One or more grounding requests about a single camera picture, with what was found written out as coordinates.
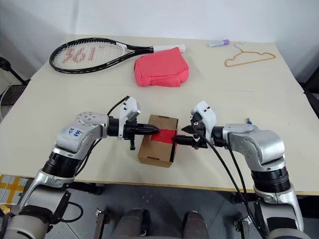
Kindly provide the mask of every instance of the tennis racket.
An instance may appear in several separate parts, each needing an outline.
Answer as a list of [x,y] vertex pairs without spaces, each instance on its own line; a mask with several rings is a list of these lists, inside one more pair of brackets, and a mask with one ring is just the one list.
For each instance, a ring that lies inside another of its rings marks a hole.
[[107,38],[83,38],[58,47],[50,56],[50,65],[58,72],[83,74],[100,71],[131,57],[159,52],[185,45],[132,46]]

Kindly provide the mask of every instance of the racket handle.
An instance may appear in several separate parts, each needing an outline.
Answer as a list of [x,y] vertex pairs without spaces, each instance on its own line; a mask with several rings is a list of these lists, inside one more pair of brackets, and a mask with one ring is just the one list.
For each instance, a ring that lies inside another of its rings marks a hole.
[[153,46],[153,50],[154,50],[154,52],[159,52],[159,51],[164,51],[164,50],[170,50],[170,49],[173,49],[175,47],[178,47],[180,52],[185,52],[185,44]]

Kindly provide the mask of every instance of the white wall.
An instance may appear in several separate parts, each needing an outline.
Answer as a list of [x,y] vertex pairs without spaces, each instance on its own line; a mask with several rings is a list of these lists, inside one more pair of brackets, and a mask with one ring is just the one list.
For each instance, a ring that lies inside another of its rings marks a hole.
[[0,0],[0,52],[31,76],[66,33],[275,41],[305,81],[319,65],[318,9],[318,0]]

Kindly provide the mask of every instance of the purple cap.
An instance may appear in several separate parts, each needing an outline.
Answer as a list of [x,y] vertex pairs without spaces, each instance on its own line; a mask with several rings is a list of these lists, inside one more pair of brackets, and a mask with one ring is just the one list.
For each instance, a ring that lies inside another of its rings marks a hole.
[[230,41],[226,39],[226,40],[223,40],[223,42],[224,42],[224,45],[228,45]]

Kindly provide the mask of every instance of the red fabric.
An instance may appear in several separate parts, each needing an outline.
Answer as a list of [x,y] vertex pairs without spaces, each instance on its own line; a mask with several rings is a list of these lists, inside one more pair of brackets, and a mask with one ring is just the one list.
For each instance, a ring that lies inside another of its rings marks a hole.
[[187,80],[188,73],[178,47],[143,56],[134,65],[135,80],[140,86],[179,87]]
[[151,136],[151,140],[158,141],[162,143],[173,144],[173,137],[176,135],[175,130],[170,129],[160,129],[158,133]]

